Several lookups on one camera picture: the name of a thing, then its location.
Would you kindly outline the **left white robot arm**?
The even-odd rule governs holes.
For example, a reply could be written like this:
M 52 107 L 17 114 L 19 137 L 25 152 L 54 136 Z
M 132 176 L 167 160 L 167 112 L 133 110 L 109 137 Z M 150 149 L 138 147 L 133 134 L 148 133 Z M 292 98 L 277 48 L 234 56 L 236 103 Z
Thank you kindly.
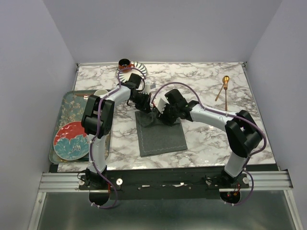
M 132 101 L 136 109 L 149 113 L 151 94 L 144 94 L 138 90 L 140 84 L 145 86 L 144 79 L 132 73 L 125 83 L 102 96 L 92 95 L 88 98 L 82 117 L 82 127 L 89 140 L 89 163 L 85 170 L 85 182 L 95 189 L 102 189 L 106 185 L 106 136 L 113 124 L 115 108 L 125 102 Z

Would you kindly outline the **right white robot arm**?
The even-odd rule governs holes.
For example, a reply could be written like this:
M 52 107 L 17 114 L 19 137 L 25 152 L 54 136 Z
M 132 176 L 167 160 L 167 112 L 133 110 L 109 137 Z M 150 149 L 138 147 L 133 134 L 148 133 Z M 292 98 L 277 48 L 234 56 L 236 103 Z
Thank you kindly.
M 263 140 L 265 135 L 256 125 L 250 113 L 241 110 L 238 113 L 226 113 L 205 107 L 200 101 L 188 102 L 177 89 L 165 94 L 166 101 L 159 99 L 154 104 L 158 118 L 167 125 L 172 125 L 177 119 L 200 122 L 226 133 L 229 147 L 232 151 L 228 162 L 221 172 L 221 183 L 230 188 L 238 182 L 251 152 Z

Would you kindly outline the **grey cloth napkin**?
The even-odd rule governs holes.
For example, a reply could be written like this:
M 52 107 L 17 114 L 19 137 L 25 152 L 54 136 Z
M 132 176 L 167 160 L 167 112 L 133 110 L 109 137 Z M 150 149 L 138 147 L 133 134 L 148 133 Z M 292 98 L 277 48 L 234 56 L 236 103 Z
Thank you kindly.
M 170 126 L 161 122 L 155 112 L 136 111 L 135 118 L 141 157 L 188 149 L 179 118 Z

